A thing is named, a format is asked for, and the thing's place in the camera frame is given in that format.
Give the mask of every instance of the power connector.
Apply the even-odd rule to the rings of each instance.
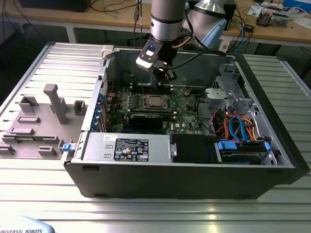
[[[245,32],[253,33],[255,27],[252,26],[252,25],[246,24],[243,29],[244,29]]]

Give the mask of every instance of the cable on desk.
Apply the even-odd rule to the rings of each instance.
[[[16,5],[15,0],[13,0],[13,4],[15,6],[15,8],[19,11],[19,13],[24,17],[25,20],[27,20],[27,22],[36,30],[36,32],[42,37],[42,39],[45,41],[45,43],[47,42],[47,40],[44,38],[44,36],[37,30],[37,28],[28,20],[28,18],[20,11],[20,9],[18,8],[18,6]]]
[[[95,2],[97,2],[97,1],[98,1],[98,0],[95,0],[94,2],[92,2],[92,3],[90,4],[90,8],[93,9],[94,11],[98,11],[98,12],[114,12],[114,11],[123,10],[123,9],[125,9],[125,8],[128,8],[128,7],[136,6],[136,4],[133,4],[133,5],[125,6],[125,7],[119,8],[119,9],[115,9],[115,10],[102,11],[102,10],[98,10],[98,9],[96,9],[96,8],[93,7],[93,4],[94,4]]]

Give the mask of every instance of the metal bracket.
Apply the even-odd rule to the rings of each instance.
[[[114,52],[116,52],[116,50],[114,50],[113,45],[104,45],[102,49],[102,59],[106,60],[112,57]]]

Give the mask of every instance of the wire bundle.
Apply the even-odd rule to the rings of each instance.
[[[219,117],[220,114],[215,114],[211,118],[210,122],[214,122],[217,120],[217,117]],[[243,141],[257,141],[257,138],[255,136],[255,123],[250,121],[248,118],[243,117],[236,113],[226,113],[223,112],[222,114],[224,117],[223,119],[223,126],[221,126],[215,134],[222,139],[232,140],[241,142],[241,139],[237,136],[238,132],[241,131]],[[234,132],[233,123],[237,122],[239,123],[238,128],[236,128]]]

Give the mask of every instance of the wooden desk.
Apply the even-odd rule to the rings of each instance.
[[[60,11],[60,10],[45,10],[45,9],[32,9],[22,8],[15,0],[22,13],[33,23],[52,26],[61,26],[67,29],[69,41],[76,43],[74,28],[91,28],[99,30],[113,30],[113,31],[133,31],[134,27],[134,6],[119,11],[119,14],[103,13],[94,11],[88,8],[84,13]],[[105,5],[116,3],[116,0],[104,0]],[[253,0],[237,0],[238,8],[242,18],[247,21],[247,24],[255,26],[255,31],[251,39],[252,42],[281,44],[291,46],[311,46],[311,30],[304,28],[293,22],[289,22],[287,28],[284,27],[260,27],[256,25],[256,17],[248,16],[248,7],[255,5]],[[123,4],[110,6],[109,9],[117,9],[128,5],[135,4],[135,0],[127,0]],[[98,0],[94,8],[102,10],[102,2]],[[18,12],[13,5],[13,0],[7,0],[6,11],[12,22],[25,23],[26,20]],[[151,5],[143,4],[143,32],[150,32],[150,15]],[[223,40],[222,46],[227,45],[230,41],[240,35],[235,23],[232,23],[229,31],[223,32],[221,39]]]

